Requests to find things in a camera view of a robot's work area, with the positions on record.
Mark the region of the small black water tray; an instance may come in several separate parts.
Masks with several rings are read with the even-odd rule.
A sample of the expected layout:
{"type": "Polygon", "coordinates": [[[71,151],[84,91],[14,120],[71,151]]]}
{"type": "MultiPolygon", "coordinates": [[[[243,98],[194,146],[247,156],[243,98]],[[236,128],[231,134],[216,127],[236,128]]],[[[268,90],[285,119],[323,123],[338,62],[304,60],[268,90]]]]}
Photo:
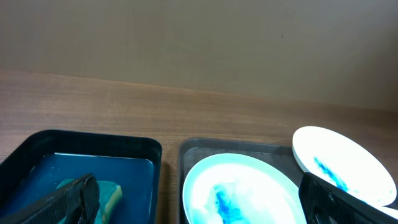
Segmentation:
{"type": "Polygon", "coordinates": [[[121,186],[110,223],[154,223],[162,146],[150,138],[46,130],[29,136],[1,162],[1,216],[92,173],[121,186]]]}

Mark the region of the white plate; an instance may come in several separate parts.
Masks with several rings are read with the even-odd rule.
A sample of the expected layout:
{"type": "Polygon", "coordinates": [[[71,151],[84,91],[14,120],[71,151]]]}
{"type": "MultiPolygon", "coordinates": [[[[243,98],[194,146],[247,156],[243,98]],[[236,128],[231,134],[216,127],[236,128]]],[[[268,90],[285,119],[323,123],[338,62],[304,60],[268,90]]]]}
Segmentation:
{"type": "Polygon", "coordinates": [[[189,223],[305,223],[299,188],[275,167],[241,154],[197,162],[182,190],[189,223]]]}
{"type": "Polygon", "coordinates": [[[398,210],[389,207],[376,207],[379,211],[389,215],[390,217],[398,219],[398,210]]]}
{"type": "Polygon", "coordinates": [[[387,169],[365,148],[346,136],[304,126],[292,137],[297,164],[340,190],[377,206],[392,204],[397,187],[387,169]]]}

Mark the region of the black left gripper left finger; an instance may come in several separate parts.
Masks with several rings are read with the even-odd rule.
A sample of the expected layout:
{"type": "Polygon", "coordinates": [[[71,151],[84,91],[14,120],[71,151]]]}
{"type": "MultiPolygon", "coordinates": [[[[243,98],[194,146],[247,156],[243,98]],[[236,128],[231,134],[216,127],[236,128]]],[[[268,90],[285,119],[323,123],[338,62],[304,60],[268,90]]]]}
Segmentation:
{"type": "Polygon", "coordinates": [[[94,224],[100,208],[100,188],[93,174],[69,182],[16,213],[1,218],[1,223],[88,223],[94,224]]]}

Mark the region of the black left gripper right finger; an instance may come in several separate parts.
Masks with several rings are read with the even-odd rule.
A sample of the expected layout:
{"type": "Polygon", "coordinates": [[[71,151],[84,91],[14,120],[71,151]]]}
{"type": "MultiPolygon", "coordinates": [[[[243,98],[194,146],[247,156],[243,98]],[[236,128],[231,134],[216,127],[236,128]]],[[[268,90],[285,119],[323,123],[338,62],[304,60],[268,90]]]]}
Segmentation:
{"type": "Polygon", "coordinates": [[[298,196],[307,223],[397,224],[397,219],[331,185],[304,173],[298,196]]]}

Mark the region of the green yellow sponge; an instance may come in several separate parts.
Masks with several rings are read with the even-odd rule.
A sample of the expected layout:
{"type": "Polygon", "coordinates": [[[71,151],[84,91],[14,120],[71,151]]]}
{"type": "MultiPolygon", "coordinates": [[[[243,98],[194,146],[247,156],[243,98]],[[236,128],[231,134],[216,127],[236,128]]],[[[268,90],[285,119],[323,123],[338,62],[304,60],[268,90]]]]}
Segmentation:
{"type": "Polygon", "coordinates": [[[98,180],[99,186],[99,210],[97,212],[94,224],[108,224],[114,208],[123,197],[120,185],[98,180]]]}

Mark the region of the large dark metal tray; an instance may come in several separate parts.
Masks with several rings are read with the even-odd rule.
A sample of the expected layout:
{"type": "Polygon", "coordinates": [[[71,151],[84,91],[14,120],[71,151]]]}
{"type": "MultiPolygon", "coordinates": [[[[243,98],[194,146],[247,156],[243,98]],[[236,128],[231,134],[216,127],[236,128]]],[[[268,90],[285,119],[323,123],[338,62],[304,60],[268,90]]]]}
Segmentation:
{"type": "MultiPolygon", "coordinates": [[[[241,154],[250,156],[275,167],[285,174],[298,188],[304,171],[295,160],[292,146],[277,146],[271,144],[258,144],[244,141],[227,141],[220,139],[194,138],[185,141],[180,147],[178,157],[179,176],[179,216],[181,222],[189,223],[185,217],[182,202],[182,190],[184,180],[190,169],[200,160],[216,154],[241,154]]],[[[397,209],[397,197],[395,201],[387,206],[371,205],[373,207],[389,207],[397,209]]]]}

